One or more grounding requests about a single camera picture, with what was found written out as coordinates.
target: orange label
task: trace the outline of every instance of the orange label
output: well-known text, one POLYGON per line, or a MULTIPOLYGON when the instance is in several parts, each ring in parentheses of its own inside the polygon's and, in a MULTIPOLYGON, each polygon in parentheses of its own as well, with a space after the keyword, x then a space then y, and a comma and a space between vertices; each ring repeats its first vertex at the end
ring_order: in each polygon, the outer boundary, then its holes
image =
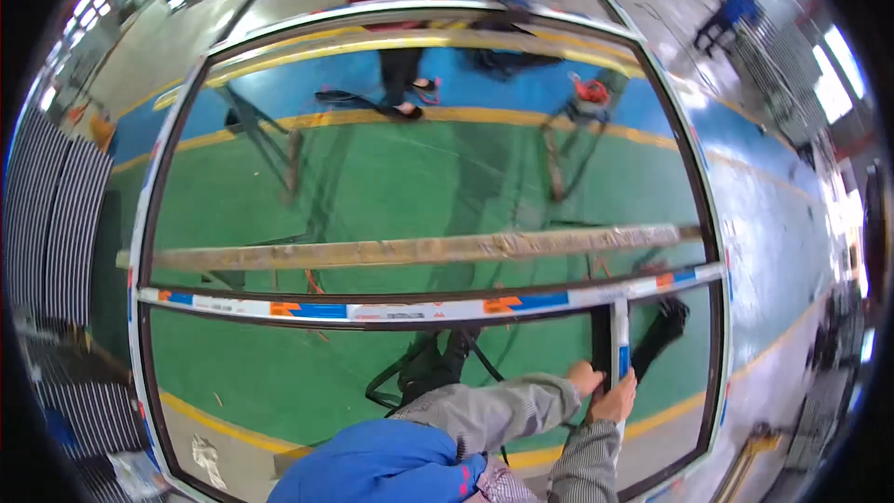
POLYGON ((270 302, 270 314, 276 315, 278 317, 290 317, 291 312, 289 309, 300 309, 301 305, 297 303, 282 303, 278 301, 270 302))
POLYGON ((520 306, 521 300, 518 297, 499 297, 497 299, 485 300, 485 313, 508 313, 512 311, 511 306, 520 306))

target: wooden plank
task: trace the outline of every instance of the wooden plank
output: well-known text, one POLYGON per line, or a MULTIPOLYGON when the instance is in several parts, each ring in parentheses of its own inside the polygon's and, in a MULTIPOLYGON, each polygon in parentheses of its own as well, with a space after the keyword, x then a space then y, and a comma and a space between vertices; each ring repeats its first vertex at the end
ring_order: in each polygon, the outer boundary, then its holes
MULTIPOLYGON (((454 238, 171 249, 156 252, 152 266, 206 272, 469 263, 668 246, 700 240, 698 226, 556 229, 454 238)), ((128 252, 121 251, 117 264, 126 267, 128 259, 128 252)))

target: blue jacket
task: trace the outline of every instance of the blue jacket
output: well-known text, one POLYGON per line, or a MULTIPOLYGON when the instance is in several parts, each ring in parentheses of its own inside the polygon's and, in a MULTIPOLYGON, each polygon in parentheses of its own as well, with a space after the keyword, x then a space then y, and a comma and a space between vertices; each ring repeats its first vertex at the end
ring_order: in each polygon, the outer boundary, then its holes
POLYGON ((757 3, 754 0, 726 0, 721 6, 721 15, 731 24, 735 24, 743 16, 754 23, 758 15, 757 3))
POLYGON ((456 503, 474 493, 484 455, 457 462, 446 432, 404 420, 363 421, 296 461, 267 503, 456 503))

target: checkered sleeve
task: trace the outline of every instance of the checkered sleeve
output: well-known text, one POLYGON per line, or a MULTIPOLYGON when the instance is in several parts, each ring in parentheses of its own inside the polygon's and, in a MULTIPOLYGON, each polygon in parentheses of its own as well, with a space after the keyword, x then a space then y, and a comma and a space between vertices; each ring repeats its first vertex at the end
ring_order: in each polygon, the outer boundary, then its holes
POLYGON ((614 459, 619 451, 614 421, 600 419, 573 430, 553 465, 549 503, 617 503, 614 459))

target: gray sleeve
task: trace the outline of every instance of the gray sleeve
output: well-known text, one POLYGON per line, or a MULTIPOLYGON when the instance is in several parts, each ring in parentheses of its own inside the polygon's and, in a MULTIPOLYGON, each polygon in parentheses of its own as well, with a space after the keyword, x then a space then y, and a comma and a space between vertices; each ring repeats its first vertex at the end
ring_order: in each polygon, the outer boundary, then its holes
POLYGON ((614 421, 600 419, 573 430, 553 464, 549 503, 617 503, 614 460, 619 451, 614 421))
POLYGON ((465 457, 551 430, 578 409, 580 396, 570 381, 531 374, 492 387, 441 387, 401 408, 392 418, 446 431, 457 443, 460 457, 465 457))

